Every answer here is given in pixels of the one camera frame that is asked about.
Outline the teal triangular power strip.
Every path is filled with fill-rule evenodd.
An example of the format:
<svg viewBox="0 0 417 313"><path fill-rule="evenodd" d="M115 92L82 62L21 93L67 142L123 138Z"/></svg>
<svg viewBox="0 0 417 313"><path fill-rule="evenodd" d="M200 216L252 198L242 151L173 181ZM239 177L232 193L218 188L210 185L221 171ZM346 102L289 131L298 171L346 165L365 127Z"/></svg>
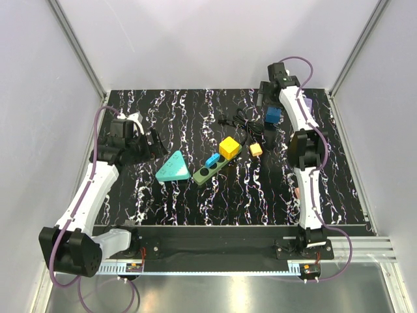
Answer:
<svg viewBox="0 0 417 313"><path fill-rule="evenodd" d="M190 178L190 172L181 151L175 151L156 172L159 182L180 181Z"/></svg>

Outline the green power strip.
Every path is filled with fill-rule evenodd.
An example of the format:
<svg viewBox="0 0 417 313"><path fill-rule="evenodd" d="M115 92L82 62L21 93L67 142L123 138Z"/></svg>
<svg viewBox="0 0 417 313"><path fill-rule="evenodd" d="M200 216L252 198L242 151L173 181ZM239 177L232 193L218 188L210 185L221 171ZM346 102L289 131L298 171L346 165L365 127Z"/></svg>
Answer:
<svg viewBox="0 0 417 313"><path fill-rule="evenodd" d="M217 174L229 162L230 160L226 160L223 156L220 155L220 159L215 165L211 166L210 168L206 168L204 165L193 174L192 179L197 185L201 186L203 183L206 183L212 176Z"/></svg>

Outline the light blue plug adapter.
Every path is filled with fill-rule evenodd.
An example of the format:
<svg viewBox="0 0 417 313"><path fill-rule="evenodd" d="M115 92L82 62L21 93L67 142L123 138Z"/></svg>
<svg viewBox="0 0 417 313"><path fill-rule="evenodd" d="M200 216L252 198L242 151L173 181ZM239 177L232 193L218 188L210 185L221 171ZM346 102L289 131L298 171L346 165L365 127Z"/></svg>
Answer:
<svg viewBox="0 0 417 313"><path fill-rule="evenodd" d="M211 166L215 165L217 161L219 161L219 159L220 159L220 154L214 153L205 161L205 167L210 168Z"/></svg>

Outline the yellow cube plug adapter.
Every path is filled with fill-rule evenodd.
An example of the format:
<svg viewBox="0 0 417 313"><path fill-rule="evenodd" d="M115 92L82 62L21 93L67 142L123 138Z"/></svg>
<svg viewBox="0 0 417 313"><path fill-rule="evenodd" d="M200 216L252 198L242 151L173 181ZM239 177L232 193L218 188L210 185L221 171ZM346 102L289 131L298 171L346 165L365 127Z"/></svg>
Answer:
<svg viewBox="0 0 417 313"><path fill-rule="evenodd" d="M228 136L219 144L219 153L223 156L226 160L231 160L237 154L239 149L241 148L240 144L234 140L232 137Z"/></svg>

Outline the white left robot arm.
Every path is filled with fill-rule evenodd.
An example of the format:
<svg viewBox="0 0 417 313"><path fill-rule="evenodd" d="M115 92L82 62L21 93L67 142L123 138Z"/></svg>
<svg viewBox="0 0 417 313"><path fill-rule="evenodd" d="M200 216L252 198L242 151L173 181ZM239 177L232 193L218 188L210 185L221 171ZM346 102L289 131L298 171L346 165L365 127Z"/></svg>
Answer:
<svg viewBox="0 0 417 313"><path fill-rule="evenodd" d="M104 200L123 169L167 155L158 132L150 129L148 141L140 113L118 113L109 133L94 134L93 150L83 182L62 217L44 227L38 240L52 278L56 273L94 276L102 261L121 253L136 257L141 249L138 231L132 226L113 226L95 236L94 223Z"/></svg>

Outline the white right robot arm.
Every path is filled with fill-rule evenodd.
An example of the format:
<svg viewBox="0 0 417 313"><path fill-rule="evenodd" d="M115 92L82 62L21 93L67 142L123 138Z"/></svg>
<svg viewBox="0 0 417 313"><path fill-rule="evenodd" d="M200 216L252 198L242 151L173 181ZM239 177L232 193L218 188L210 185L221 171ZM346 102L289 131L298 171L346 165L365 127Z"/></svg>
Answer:
<svg viewBox="0 0 417 313"><path fill-rule="evenodd" d="M300 218L296 239L287 252L308 259L326 246L327 236L319 203L319 178L328 158L328 146L326 134L319 130L304 100L304 85L285 68L284 62L289 59L286 57L268 65L269 80L260 83L256 106L279 106L286 111L293 127L287 160L297 178Z"/></svg>

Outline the small orange plug adapter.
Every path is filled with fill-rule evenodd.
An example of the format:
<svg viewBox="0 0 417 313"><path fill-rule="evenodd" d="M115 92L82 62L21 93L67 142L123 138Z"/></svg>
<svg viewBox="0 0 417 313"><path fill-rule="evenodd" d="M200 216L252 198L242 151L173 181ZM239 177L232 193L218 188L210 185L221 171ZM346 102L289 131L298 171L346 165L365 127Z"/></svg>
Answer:
<svg viewBox="0 0 417 313"><path fill-rule="evenodd" d="M263 150L259 143L253 143L250 145L250 153L253 157L258 157L263 154Z"/></svg>

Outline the dark blue cube adapter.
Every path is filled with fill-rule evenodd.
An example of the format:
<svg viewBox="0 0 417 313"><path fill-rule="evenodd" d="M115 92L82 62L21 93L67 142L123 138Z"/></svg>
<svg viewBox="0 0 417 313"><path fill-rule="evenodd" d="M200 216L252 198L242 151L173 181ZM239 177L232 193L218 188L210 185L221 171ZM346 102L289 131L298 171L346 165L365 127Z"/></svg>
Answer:
<svg viewBox="0 0 417 313"><path fill-rule="evenodd" d="M266 109L265 122L269 124L278 124L281 119L281 109L269 106Z"/></svg>

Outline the purple power strip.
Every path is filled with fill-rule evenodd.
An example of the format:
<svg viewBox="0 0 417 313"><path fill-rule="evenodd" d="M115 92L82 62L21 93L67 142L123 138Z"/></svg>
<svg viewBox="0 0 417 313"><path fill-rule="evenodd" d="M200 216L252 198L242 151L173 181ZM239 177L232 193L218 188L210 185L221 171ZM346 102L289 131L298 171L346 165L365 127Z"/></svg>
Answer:
<svg viewBox="0 0 417 313"><path fill-rule="evenodd" d="M313 105L313 101L310 98L305 98L304 102L309 110L310 113L312 113L312 105Z"/></svg>

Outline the black marbled table mat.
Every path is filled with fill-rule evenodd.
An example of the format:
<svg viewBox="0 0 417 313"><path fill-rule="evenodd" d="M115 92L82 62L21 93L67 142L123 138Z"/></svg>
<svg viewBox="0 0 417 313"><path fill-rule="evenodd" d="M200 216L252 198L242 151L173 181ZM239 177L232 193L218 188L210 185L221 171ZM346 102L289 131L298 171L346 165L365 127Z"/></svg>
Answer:
<svg viewBox="0 0 417 313"><path fill-rule="evenodd" d="M322 89L307 89L312 112L328 134L329 157L321 172L320 202L329 224L366 223L334 114ZM248 118L263 121L265 109L256 106L255 89L114 90L108 104L120 112L139 112L145 129L154 128L169 155L180 151L190 172L199 170L218 151L220 142L240 141L243 131L220 125L241 108ZM287 162L293 130L286 113L265 130L262 154L252 156L248 146L202 185L194 180L160 183L160 158L125 168L104 200L96 225L126 221L137 225L227 226L294 225L300 203L296 175Z"/></svg>

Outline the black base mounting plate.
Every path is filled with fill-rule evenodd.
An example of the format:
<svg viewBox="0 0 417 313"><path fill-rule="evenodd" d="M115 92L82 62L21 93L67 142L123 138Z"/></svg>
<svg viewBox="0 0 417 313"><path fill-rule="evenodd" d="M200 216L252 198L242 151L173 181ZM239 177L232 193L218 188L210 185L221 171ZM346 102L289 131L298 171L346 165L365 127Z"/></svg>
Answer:
<svg viewBox="0 0 417 313"><path fill-rule="evenodd" d="M237 274L288 270L288 261L334 259L331 243L299 250L296 226L138 226L147 274Z"/></svg>

